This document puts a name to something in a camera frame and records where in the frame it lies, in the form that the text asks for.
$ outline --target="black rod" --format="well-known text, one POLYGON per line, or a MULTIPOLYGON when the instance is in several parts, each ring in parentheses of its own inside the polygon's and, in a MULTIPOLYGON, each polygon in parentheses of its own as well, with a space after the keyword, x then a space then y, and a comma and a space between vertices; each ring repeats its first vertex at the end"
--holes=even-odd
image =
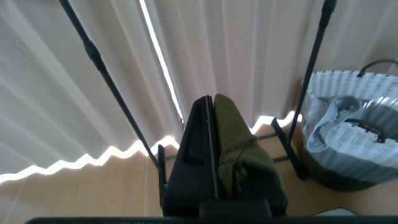
POLYGON ((126 115, 126 118, 129 120, 132 128, 136 132, 138 138, 142 141, 146 151, 148 152, 148 155, 150 159, 152 159, 152 162, 155 164, 156 168, 160 172, 160 166, 158 161, 156 160, 155 156, 153 155, 152 151, 150 150, 150 147, 145 140, 144 135, 142 134, 141 130, 139 129, 136 121, 132 117, 132 114, 127 107, 126 103, 124 102, 118 88, 114 84, 111 76, 108 73, 108 70, 106 69, 106 66, 101 58, 101 54, 99 50, 96 48, 95 44, 88 38, 86 31, 84 30, 83 26, 81 25, 79 19, 77 18, 75 11, 72 9, 71 5, 69 4, 68 0, 59 0, 61 6, 63 7, 63 10, 67 13, 70 22, 73 24, 75 27, 77 33, 79 34, 81 40, 83 41, 83 44, 85 46, 86 52, 90 59, 93 61, 95 64, 96 68, 98 71, 101 73, 102 77, 104 78, 106 84, 109 86, 109 89, 112 91, 113 96, 115 97, 116 101, 119 103, 119 106, 123 110, 124 115, 126 115))
POLYGON ((305 98, 305 94, 307 92, 308 84, 310 83, 311 74, 313 71, 313 67, 315 62, 317 61, 319 49, 321 47, 323 35, 325 34, 326 27, 328 26, 331 13, 335 10, 336 0, 325 0, 322 7, 322 15, 319 21, 319 28, 317 32, 317 36, 315 37, 315 41, 313 43, 312 52, 310 56, 310 60, 308 61, 307 71, 305 72, 303 87, 300 92, 300 99, 298 101, 296 110, 294 112, 294 117, 292 120, 292 125, 289 130, 289 137, 287 139, 287 144, 290 144, 293 138, 294 129, 296 128, 297 118, 299 117, 301 107, 303 106, 303 101, 305 98))

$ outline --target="curtain fold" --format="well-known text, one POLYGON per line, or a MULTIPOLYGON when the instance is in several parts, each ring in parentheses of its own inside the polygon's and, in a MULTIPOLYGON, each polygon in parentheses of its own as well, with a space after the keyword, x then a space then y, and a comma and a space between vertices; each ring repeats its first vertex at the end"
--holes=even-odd
MULTIPOLYGON (((230 97, 250 127, 262 115, 284 118, 322 4, 71 1, 150 145, 167 135, 179 141, 183 119, 203 95, 230 97)), ((394 0, 338 1, 315 69, 357 70, 397 58, 397 10, 394 0)), ((0 36, 0 174, 99 158, 110 146, 125 151, 137 141, 58 1, 1 1, 0 36)))

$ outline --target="wooden floor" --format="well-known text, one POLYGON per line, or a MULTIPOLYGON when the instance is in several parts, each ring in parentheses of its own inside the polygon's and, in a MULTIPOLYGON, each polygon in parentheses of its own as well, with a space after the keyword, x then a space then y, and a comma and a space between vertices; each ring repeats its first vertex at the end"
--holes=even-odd
MULTIPOLYGON (((263 126, 257 135, 269 133, 273 130, 263 126)), ((260 141, 260 145, 272 157, 285 154, 277 138, 260 141)), ((175 153, 167 148, 168 155, 175 153)), ((172 166, 173 161, 168 161, 168 174, 172 166)), ((288 215, 307 216, 337 207, 361 215, 398 215, 398 181, 340 193, 312 179, 299 180, 289 161, 277 167, 289 199, 288 215)), ((141 152, 128 159, 112 157, 102 167, 63 169, 54 175, 35 174, 0 185, 0 223, 24 223, 34 217, 161 215, 157 171, 141 152)))

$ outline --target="green garment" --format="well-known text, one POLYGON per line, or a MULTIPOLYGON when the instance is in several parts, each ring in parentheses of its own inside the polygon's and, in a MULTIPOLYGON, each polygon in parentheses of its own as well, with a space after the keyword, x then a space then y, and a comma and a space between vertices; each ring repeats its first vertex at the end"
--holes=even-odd
POLYGON ((272 159, 258 145, 257 137, 250 133, 234 102, 217 94, 214 109, 221 152, 218 175, 227 197, 233 197, 234 179, 239 183, 247 177, 247 167, 275 175, 282 187, 282 179, 272 159))

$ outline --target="sunlight strip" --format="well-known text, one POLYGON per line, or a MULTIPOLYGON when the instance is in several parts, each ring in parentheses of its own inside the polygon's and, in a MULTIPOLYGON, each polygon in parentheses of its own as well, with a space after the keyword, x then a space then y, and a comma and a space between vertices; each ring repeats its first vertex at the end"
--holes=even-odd
POLYGON ((177 101, 177 96, 175 95, 175 92, 174 92, 174 86, 173 86, 173 83, 172 83, 172 79, 170 78, 169 70, 168 70, 168 68, 166 66, 166 61, 163 58, 163 54, 162 54, 162 51, 160 49, 159 42, 157 41, 154 27, 152 25, 152 22, 150 21, 147 5, 145 4, 145 0, 140 0, 139 3, 141 4, 142 12, 144 14, 144 18, 145 18, 145 21, 146 21, 147 26, 148 26, 149 35, 150 35, 150 38, 152 39, 152 43, 154 44, 156 54, 157 54, 157 56, 159 58, 160 66, 162 67, 164 78, 166 79, 167 85, 169 86, 169 90, 170 90, 170 93, 172 95, 172 100, 173 100, 174 106, 177 109, 177 113, 180 116, 181 122, 184 123, 184 120, 183 120, 183 117, 182 117, 182 112, 181 112, 181 109, 180 109, 180 105, 179 105, 179 103, 177 101))
MULTIPOLYGON (((285 119, 278 119, 278 124, 281 127, 284 127, 288 125, 294 116, 294 111, 291 111, 285 119)), ((274 117, 271 116, 260 116, 260 118, 257 120, 256 124, 253 126, 253 128, 249 128, 250 132, 255 134, 258 129, 263 125, 270 125, 271 121, 274 119, 274 117)), ((301 122, 302 120, 302 115, 300 114, 298 116, 298 122, 301 122)), ((157 147, 158 145, 161 144, 163 147, 166 146, 173 146, 174 148, 178 149, 180 145, 178 142, 172 137, 172 136, 166 136, 160 141, 156 142, 152 147, 151 151, 153 154, 157 154, 157 147)), ((0 175, 0 184, 8 181, 8 180, 19 180, 23 179, 29 175, 32 174, 43 174, 43 175, 51 175, 54 174, 61 169, 67 168, 67 169, 81 169, 87 164, 91 164, 94 166, 103 166, 106 161, 111 156, 115 156, 121 159, 127 159, 134 155, 136 152, 141 151, 144 155, 148 156, 147 151, 145 150, 144 145, 140 140, 137 140, 130 148, 124 152, 120 151, 114 146, 109 147, 98 159, 94 159, 88 154, 84 154, 82 157, 80 157, 76 162, 66 162, 63 160, 57 161, 56 163, 52 164, 50 167, 44 169, 42 167, 38 167, 35 165, 32 165, 16 174, 3 174, 0 175)))

